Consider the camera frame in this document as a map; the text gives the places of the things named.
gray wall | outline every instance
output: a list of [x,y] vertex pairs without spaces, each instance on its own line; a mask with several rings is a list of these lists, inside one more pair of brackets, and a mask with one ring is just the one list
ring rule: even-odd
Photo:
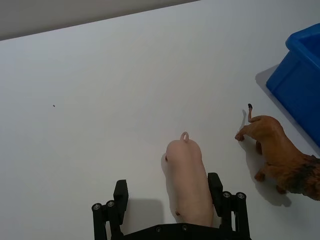
[[196,0],[1,0],[0,40]]

toy pig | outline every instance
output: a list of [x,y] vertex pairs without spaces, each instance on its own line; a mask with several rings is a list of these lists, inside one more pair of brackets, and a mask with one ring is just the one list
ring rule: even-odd
[[214,209],[202,154],[187,132],[166,148],[165,160],[177,199],[176,214],[185,223],[212,226]]

white table surface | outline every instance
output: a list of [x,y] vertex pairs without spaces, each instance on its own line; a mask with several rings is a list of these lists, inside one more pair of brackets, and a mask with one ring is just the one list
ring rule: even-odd
[[91,206],[120,179],[125,234],[175,223],[161,158],[183,131],[247,194],[252,239],[317,238],[320,203],[256,183],[261,159],[234,136],[252,103],[316,153],[255,78],[318,22],[316,0],[202,0],[1,41],[0,238],[93,239]]

blue container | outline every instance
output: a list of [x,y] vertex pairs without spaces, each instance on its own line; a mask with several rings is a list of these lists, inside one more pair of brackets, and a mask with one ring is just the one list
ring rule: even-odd
[[266,83],[320,147],[320,23],[292,34],[289,53]]

